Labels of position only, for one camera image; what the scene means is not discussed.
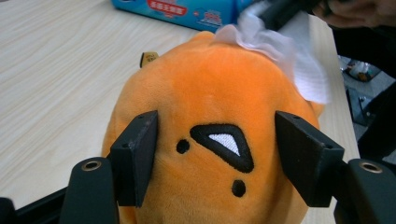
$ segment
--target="light wood surface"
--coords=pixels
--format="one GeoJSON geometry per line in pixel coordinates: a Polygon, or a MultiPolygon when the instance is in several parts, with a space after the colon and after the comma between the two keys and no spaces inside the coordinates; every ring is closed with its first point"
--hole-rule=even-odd
{"type": "MultiPolygon", "coordinates": [[[[321,130],[357,158],[331,30],[311,18],[329,73],[321,130]]],[[[197,31],[114,9],[108,0],[0,2],[0,196],[17,208],[67,186],[72,167],[100,156],[111,111],[141,53],[160,55],[197,31]]],[[[304,223],[333,223],[332,208],[304,223]]]]}

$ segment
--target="hand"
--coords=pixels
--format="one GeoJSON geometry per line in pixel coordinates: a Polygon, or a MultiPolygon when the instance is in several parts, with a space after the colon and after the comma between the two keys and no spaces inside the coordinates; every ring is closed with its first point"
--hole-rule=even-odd
{"type": "Polygon", "coordinates": [[[379,25],[396,27],[396,0],[329,0],[332,14],[325,16],[325,4],[313,9],[316,16],[339,28],[376,27],[379,25]]]}

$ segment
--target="plush toy head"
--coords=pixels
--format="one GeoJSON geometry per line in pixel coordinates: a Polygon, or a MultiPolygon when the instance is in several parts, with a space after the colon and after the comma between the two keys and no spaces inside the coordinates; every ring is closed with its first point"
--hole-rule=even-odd
{"type": "Polygon", "coordinates": [[[124,223],[300,223],[307,206],[282,173],[277,110],[318,127],[321,105],[306,101],[264,55],[201,32],[126,83],[105,142],[139,114],[158,111],[151,178],[124,223]]]}

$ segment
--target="black dot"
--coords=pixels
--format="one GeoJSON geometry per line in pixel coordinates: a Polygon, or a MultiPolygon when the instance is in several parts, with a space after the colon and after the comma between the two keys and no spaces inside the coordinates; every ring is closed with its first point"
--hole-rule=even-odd
{"type": "Polygon", "coordinates": [[[190,149],[190,143],[187,140],[182,139],[177,143],[176,150],[178,153],[183,154],[189,149],[190,149]]]}
{"type": "Polygon", "coordinates": [[[240,197],[244,196],[244,194],[246,193],[247,187],[245,186],[244,181],[235,180],[233,182],[232,190],[233,190],[233,195],[240,198],[240,197]]]}

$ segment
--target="tissue box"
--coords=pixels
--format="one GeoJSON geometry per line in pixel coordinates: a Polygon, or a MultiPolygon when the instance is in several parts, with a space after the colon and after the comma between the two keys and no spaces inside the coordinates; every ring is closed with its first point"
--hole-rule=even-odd
{"type": "Polygon", "coordinates": [[[253,0],[111,0],[114,7],[200,31],[236,23],[253,0]]]}

